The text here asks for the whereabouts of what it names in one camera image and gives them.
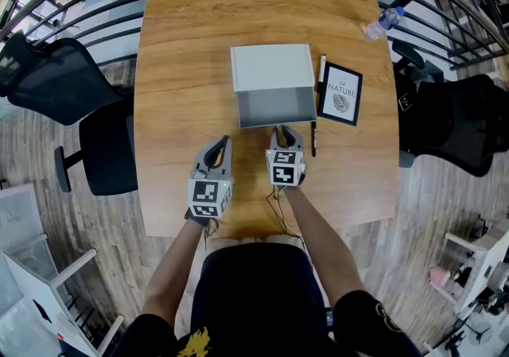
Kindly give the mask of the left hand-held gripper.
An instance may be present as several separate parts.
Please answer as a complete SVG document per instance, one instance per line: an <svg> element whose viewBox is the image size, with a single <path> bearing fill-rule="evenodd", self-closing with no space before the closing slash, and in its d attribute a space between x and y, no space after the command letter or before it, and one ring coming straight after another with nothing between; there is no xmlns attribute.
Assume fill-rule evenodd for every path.
<svg viewBox="0 0 509 357"><path fill-rule="evenodd" d="M227 209L233 193L231 177L232 141L227 135L214 138L195 158L195 170L188 178L188 210L186 219L220 219ZM215 169L206 172L202 169Z"/></svg>

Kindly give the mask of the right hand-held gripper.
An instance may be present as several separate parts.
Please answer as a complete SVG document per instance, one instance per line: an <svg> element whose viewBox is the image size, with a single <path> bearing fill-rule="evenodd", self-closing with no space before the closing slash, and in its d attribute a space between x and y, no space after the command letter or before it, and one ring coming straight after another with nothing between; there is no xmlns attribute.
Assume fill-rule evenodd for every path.
<svg viewBox="0 0 509 357"><path fill-rule="evenodd" d="M281 149L279 131L285 140ZM301 135L289 126L274 126L270 136L270 148L266 151L266 163L270 183L277 187L296 187L305 179L305 161Z"/></svg>

